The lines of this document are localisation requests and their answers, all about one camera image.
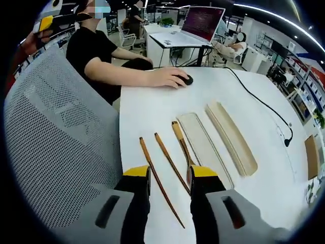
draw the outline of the beige tray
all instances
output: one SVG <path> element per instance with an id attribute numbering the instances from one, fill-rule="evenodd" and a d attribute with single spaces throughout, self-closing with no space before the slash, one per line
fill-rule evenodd
<path id="1" fill-rule="evenodd" d="M 227 190 L 234 188 L 234 183 L 227 168 L 198 116 L 195 113 L 188 113 L 178 116 L 177 119 L 199 164 L 215 171 Z"/>
<path id="2" fill-rule="evenodd" d="M 232 118 L 220 103 L 208 104 L 206 113 L 220 134 L 241 176 L 250 176 L 257 171 L 257 162 L 244 137 Z"/>

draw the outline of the laptop screen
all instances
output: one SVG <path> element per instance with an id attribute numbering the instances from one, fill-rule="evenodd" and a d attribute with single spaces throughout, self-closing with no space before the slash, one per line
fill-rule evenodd
<path id="1" fill-rule="evenodd" d="M 218 27 L 224 9 L 211 7 L 191 7 L 188 10 L 182 31 L 201 37 L 208 42 Z"/>

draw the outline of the ceiling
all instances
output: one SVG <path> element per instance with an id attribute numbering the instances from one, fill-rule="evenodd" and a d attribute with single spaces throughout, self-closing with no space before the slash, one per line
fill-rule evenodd
<path id="1" fill-rule="evenodd" d="M 210 2 L 212 2 L 213 6 L 218 6 L 220 1 L 224 0 L 148 0 L 148 4 L 165 7 L 181 7 L 186 5 L 209 6 Z M 134 0 L 108 0 L 108 2 L 114 12 L 118 9 L 132 6 L 135 3 Z M 312 1 L 312 4 L 310 1 L 305 0 L 234 0 L 233 2 L 262 8 L 280 15 L 306 30 L 322 46 L 325 44 L 325 26 L 323 25 L 325 23 L 325 14 L 322 11 L 316 11 L 316 9 L 323 9 L 321 1 Z M 324 60 L 325 62 L 325 53 L 298 29 L 270 14 L 238 6 L 233 7 L 233 15 L 244 18 L 246 14 L 248 17 L 267 24 L 296 40 L 325 70 L 325 64 L 320 63 L 320 60 Z"/>

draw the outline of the chopstick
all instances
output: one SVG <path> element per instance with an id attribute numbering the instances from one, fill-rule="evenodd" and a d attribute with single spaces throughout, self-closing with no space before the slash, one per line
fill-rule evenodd
<path id="1" fill-rule="evenodd" d="M 190 195 L 190 191 L 189 188 L 187 186 L 187 184 L 185 183 L 185 181 L 183 180 L 182 176 L 180 175 L 180 173 L 178 172 L 172 158 L 170 157 L 167 149 L 165 148 L 165 145 L 163 144 L 163 141 L 161 140 L 161 138 L 159 137 L 158 133 L 154 133 L 154 136 L 156 137 L 156 141 L 158 142 L 162 152 L 164 153 L 165 157 L 167 158 L 168 162 L 170 163 L 170 165 L 172 166 L 174 172 L 176 173 L 178 179 L 181 181 L 182 185 L 184 186 L 184 188 L 186 189 L 187 193 Z"/>
<path id="2" fill-rule="evenodd" d="M 176 138 L 178 139 L 179 144 L 181 145 L 181 148 L 183 150 L 183 153 L 184 153 L 186 161 L 187 161 L 187 177 L 186 177 L 186 179 L 187 179 L 187 182 L 190 184 L 190 182 L 189 182 L 190 166 L 195 165 L 195 163 L 193 162 L 193 160 L 189 154 L 189 151 L 188 151 L 186 143 L 185 143 L 185 139 L 183 137 L 183 134 L 182 134 L 181 128 L 179 127 L 178 122 L 173 121 L 172 127 L 173 127 L 174 133 L 176 135 Z"/>
<path id="3" fill-rule="evenodd" d="M 152 161 L 151 161 L 151 158 L 150 158 L 149 152 L 148 152 L 148 150 L 147 150 L 146 144 L 144 143 L 144 140 L 143 140 L 142 137 L 140 137 L 140 144 L 141 144 L 141 147 L 142 147 L 142 150 L 143 150 L 144 156 L 146 157 L 146 160 L 147 160 L 148 164 L 149 164 L 150 167 L 151 167 L 151 171 L 152 171 L 152 173 L 153 173 L 153 176 L 155 177 L 155 179 L 156 179 L 156 181 L 157 181 L 157 183 L 158 183 L 158 186 L 159 186 L 159 188 L 160 188 L 160 190 L 161 190 L 161 192 L 162 192 L 162 194 L 163 194 L 163 196 L 164 196 L 164 198 L 165 198 L 165 200 L 166 200 L 168 206 L 171 208 L 171 210 L 172 210 L 173 214 L 175 215 L 175 217 L 177 218 L 178 222 L 179 222 L 179 223 L 181 224 L 181 226 L 185 229 L 185 226 L 183 225 L 181 219 L 178 217 L 178 215 L 177 215 L 177 213 L 176 213 L 174 207 L 172 206 L 172 203 L 170 202 L 170 200 L 169 200 L 169 198 L 168 198 L 168 196 L 167 196 L 167 193 L 165 192 L 165 190 L 164 190 L 164 188 L 163 188 L 163 186 L 162 186 L 162 184 L 161 184 L 161 182 L 160 182 L 160 180 L 159 180 L 159 177 L 158 177 L 158 175 L 157 175 L 156 170 L 154 169 L 154 166 L 153 166 L 153 163 L 152 163 Z"/>

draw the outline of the white desk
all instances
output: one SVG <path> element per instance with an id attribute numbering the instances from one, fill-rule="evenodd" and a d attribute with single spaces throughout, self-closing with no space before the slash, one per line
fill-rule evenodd
<path id="1" fill-rule="evenodd" d="M 194 82 L 180 89 L 168 87 L 123 87 L 120 103 L 120 147 L 123 170 L 147 165 L 139 137 L 143 137 L 161 183 L 183 229 L 169 209 L 159 187 L 151 178 L 151 210 L 145 231 L 145 242 L 155 244 L 196 243 L 190 197 L 161 152 L 154 133 L 158 132 L 176 167 L 186 176 L 186 160 L 174 135 L 172 121 L 176 116 L 195 112 L 211 136 L 234 181 L 235 190 L 260 210 L 262 218 L 273 227 L 292 228 L 301 210 L 307 207 L 307 156 L 305 130 L 295 111 L 276 86 L 265 76 L 235 71 L 247 89 L 276 109 L 292 124 L 294 137 L 284 146 L 281 131 L 290 131 L 272 111 L 248 94 L 226 69 L 184 68 Z M 219 134 L 204 112 L 211 100 L 220 101 L 247 141 L 256 161 L 257 172 L 241 177 Z M 196 158 L 188 141 L 193 160 Z"/>
<path id="2" fill-rule="evenodd" d="M 266 75 L 272 63 L 263 54 L 259 53 L 252 47 L 248 47 L 242 67 L 249 72 Z"/>
<path id="3" fill-rule="evenodd" d="M 165 66 L 172 66 L 172 65 L 176 65 L 175 63 L 171 63 L 170 62 L 170 49 L 162 49 L 152 38 L 149 37 L 150 34 L 154 34 L 154 33 L 169 33 L 169 32 L 180 32 L 181 31 L 181 27 L 178 25 L 173 25 L 172 27 L 161 27 L 158 24 L 149 24 L 149 25 L 145 25 L 143 26 L 144 30 L 145 30 L 145 38 L 146 38 L 146 42 L 147 42 L 147 56 L 149 58 L 152 59 L 153 61 L 153 66 L 154 67 L 159 67 L 159 64 L 161 67 L 165 67 Z M 183 64 L 186 61 L 192 61 L 195 60 L 198 55 L 199 55 L 199 49 L 196 48 L 194 50 L 194 53 L 191 57 L 193 48 L 186 48 L 183 51 L 183 57 L 178 59 L 178 65 Z"/>

